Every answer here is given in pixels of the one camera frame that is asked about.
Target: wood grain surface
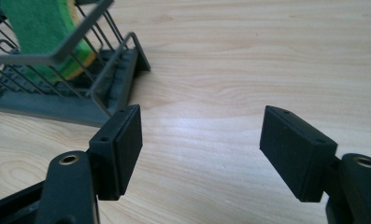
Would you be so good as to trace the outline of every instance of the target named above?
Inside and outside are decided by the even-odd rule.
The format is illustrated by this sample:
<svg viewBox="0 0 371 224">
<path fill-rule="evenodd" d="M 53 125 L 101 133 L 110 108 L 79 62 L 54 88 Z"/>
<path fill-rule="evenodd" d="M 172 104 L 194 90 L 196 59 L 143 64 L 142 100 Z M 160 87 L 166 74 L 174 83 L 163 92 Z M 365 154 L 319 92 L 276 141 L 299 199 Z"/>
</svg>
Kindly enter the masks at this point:
<svg viewBox="0 0 371 224">
<path fill-rule="evenodd" d="M 102 223 L 327 223 L 259 150 L 266 105 L 371 157 L 371 1 L 126 0 L 152 71 L 136 77 L 144 146 Z M 0 199 L 85 150 L 97 128 L 0 113 Z"/>
</svg>

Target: gray wire basket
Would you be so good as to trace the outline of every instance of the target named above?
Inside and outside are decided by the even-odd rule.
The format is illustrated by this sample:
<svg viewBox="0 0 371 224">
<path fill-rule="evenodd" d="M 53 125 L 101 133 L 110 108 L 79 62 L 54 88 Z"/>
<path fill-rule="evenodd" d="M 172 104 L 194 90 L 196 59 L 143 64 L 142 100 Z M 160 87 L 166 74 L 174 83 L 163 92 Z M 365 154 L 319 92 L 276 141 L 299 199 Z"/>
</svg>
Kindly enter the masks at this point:
<svg viewBox="0 0 371 224">
<path fill-rule="evenodd" d="M 134 74 L 149 71 L 150 65 L 136 34 L 122 37 L 107 10 L 112 3 L 78 0 L 76 7 L 83 20 L 50 54 L 21 54 L 0 10 L 0 111 L 99 127 L 125 107 Z M 85 13 L 84 8 L 90 8 L 90 4 L 95 6 Z M 96 55 L 88 67 L 75 54 L 80 41 L 85 41 Z M 57 68 L 68 57 L 82 69 L 81 75 L 71 80 Z M 47 80 L 36 69 L 41 66 L 59 81 Z M 26 69 L 39 80 L 27 77 Z"/>
</svg>

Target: green sponge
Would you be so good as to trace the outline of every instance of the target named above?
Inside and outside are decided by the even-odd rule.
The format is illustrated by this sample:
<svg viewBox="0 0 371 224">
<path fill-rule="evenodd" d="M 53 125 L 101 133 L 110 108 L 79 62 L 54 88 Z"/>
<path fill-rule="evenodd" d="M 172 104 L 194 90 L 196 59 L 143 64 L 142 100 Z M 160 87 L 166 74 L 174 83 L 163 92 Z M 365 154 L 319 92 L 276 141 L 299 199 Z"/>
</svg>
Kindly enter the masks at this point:
<svg viewBox="0 0 371 224">
<path fill-rule="evenodd" d="M 9 19 L 22 54 L 53 52 L 78 23 L 74 0 L 0 0 L 0 7 Z M 84 40 L 73 52 L 86 67 L 95 59 L 95 54 Z M 65 79 L 82 73 L 78 63 L 69 56 L 55 68 Z M 49 81 L 60 80 L 46 65 L 34 66 L 34 69 Z M 33 81 L 40 80 L 29 69 L 25 69 L 25 75 Z"/>
</svg>

